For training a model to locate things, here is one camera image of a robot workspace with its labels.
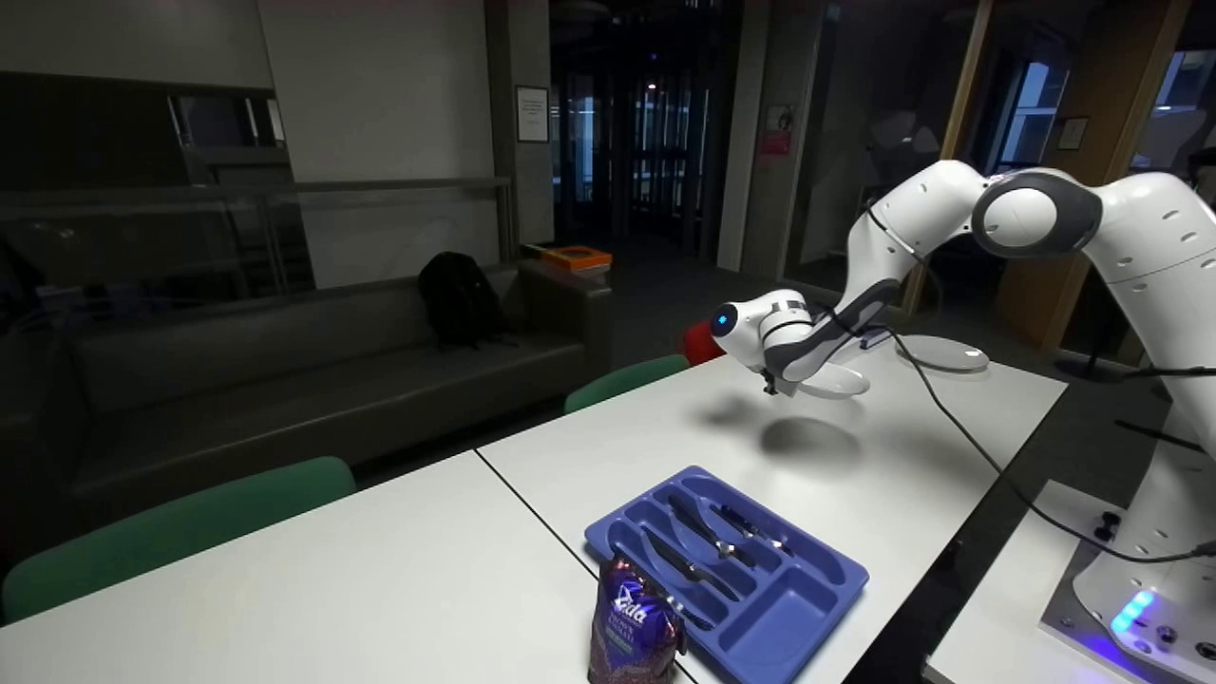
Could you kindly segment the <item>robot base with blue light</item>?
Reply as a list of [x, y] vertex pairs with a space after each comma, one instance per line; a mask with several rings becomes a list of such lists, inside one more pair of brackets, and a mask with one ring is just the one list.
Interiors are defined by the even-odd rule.
[[1135, 684], [1216, 684], [1216, 571], [1150, 551], [1118, 510], [1084, 515], [1088, 544], [1063, 567], [1041, 622]]

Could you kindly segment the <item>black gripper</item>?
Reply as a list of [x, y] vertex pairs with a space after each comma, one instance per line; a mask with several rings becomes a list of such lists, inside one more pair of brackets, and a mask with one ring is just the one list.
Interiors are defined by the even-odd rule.
[[868, 286], [835, 309], [814, 309], [799, 288], [776, 288], [760, 315], [760, 377], [766, 394], [792, 394], [816, 377], [846, 340], [885, 329], [897, 280]]

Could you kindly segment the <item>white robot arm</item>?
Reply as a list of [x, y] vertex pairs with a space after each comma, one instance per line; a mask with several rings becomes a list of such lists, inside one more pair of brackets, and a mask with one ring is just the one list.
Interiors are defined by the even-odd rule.
[[846, 229], [845, 293], [814, 309], [795, 286], [726, 299], [716, 347], [792, 394], [855, 340], [940, 245], [973, 235], [987, 255], [1084, 255], [1127, 320], [1205, 456], [1216, 451], [1216, 214], [1170, 171], [1078, 181], [1058, 168], [979, 173], [933, 160]]

